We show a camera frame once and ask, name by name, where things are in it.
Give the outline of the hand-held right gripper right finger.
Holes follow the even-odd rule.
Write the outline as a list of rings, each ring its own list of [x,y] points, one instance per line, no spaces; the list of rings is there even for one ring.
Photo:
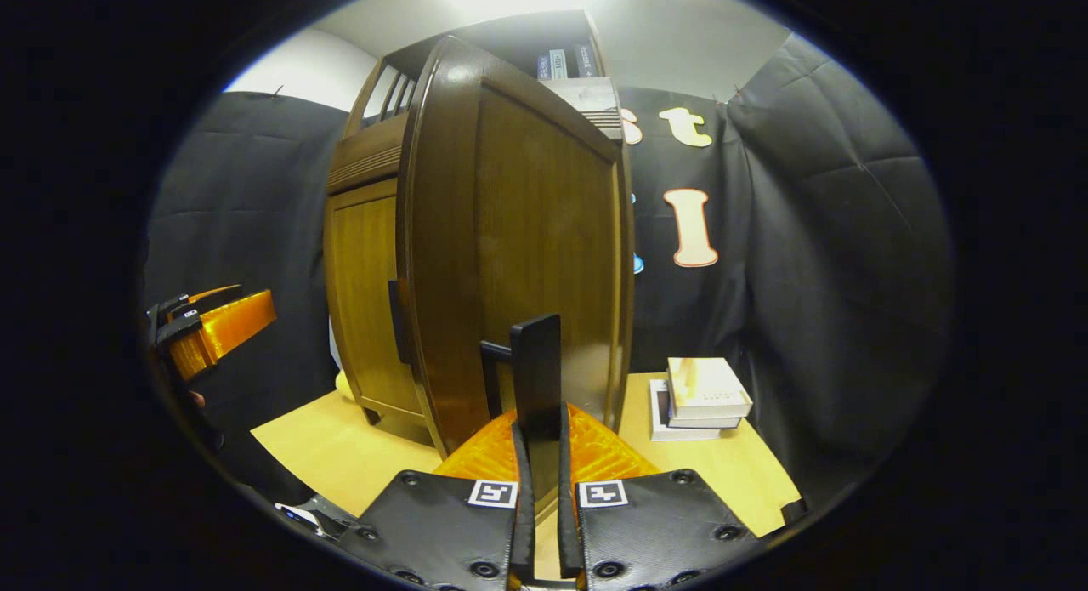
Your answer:
[[[656,469],[572,405],[559,423],[557,544],[578,590],[668,590],[764,545],[697,471]]]

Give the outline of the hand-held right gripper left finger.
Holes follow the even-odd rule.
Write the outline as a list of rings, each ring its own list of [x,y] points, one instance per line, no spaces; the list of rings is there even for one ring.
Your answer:
[[[534,547],[534,497],[516,413],[424,472],[404,469],[338,540],[350,559],[425,590],[514,590]]]

